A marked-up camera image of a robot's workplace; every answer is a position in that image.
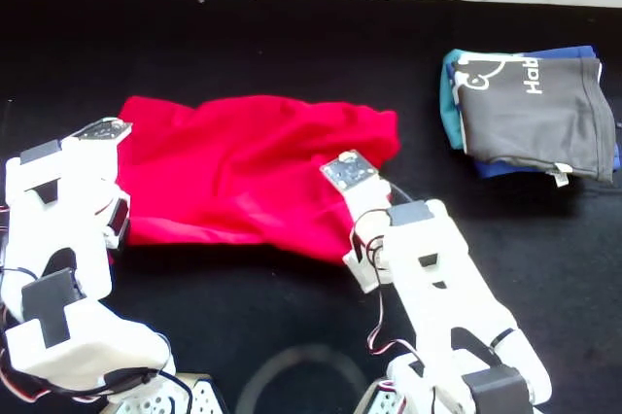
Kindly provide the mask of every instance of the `black cloth surface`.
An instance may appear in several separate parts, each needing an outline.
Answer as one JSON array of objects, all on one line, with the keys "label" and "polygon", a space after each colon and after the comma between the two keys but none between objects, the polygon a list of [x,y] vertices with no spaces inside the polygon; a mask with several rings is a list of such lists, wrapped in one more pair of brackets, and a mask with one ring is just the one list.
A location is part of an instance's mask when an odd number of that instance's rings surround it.
[{"label": "black cloth surface", "polygon": [[[472,257],[514,313],[553,381],[546,413],[616,412],[622,404],[620,175],[603,188],[516,174],[479,180],[452,153],[438,115],[442,56],[593,44],[605,95],[622,117],[622,11],[453,0],[0,0],[0,156],[115,115],[133,94],[190,105],[257,93],[346,100],[399,114],[403,144],[384,175],[442,199]],[[162,193],[162,202],[166,192]],[[212,374],[233,411],[272,356],[319,344],[366,381],[377,297],[345,268],[270,247],[128,249],[107,304],[168,335],[177,366]],[[384,337],[411,337],[387,291]],[[350,413],[358,389],[307,363],[266,387],[257,413]],[[3,412],[97,412],[0,389]]]}]

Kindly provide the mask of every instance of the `clothing tag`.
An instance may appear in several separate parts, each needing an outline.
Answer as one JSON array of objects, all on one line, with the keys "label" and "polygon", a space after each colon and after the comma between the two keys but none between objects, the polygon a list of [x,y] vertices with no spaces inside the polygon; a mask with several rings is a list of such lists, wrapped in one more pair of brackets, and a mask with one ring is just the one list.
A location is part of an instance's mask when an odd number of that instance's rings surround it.
[{"label": "clothing tag", "polygon": [[565,163],[553,163],[553,164],[555,164],[555,167],[560,173],[569,174],[572,172],[572,166],[570,166],[569,164],[565,164]]},{"label": "clothing tag", "polygon": [[555,184],[558,188],[562,188],[563,186],[567,186],[569,184],[568,174],[566,173],[549,173],[551,176],[555,178]]}]

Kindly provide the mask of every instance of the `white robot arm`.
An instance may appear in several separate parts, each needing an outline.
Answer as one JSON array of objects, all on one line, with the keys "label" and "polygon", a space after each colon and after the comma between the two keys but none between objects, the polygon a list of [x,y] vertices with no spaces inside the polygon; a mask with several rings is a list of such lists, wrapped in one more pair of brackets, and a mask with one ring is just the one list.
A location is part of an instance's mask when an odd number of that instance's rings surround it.
[{"label": "white robot arm", "polygon": [[[381,384],[396,392],[393,412],[538,412],[534,406],[551,397],[548,373],[486,285],[443,203],[392,205],[389,183],[356,152],[322,171],[357,220],[345,263],[365,293],[393,283],[416,332],[416,349],[394,359],[389,385]],[[380,391],[358,412],[376,412],[374,402],[387,396]]]},{"label": "white robot arm", "polygon": [[[128,229],[130,198],[116,179],[117,145],[130,129],[107,118],[7,161],[0,378],[26,401],[53,392],[107,397],[111,413],[210,404],[221,414],[209,378],[175,376],[163,335],[99,302],[112,290],[108,251]],[[24,379],[34,391],[24,392]]]}]

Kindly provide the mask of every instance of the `gray t-shirt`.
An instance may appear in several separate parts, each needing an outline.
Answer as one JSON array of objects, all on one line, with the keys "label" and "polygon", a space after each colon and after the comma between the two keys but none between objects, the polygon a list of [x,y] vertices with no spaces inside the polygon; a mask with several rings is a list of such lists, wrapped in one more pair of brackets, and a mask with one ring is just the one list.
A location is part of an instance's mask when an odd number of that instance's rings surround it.
[{"label": "gray t-shirt", "polygon": [[453,66],[466,153],[612,182],[615,123],[598,59],[491,56]]}]

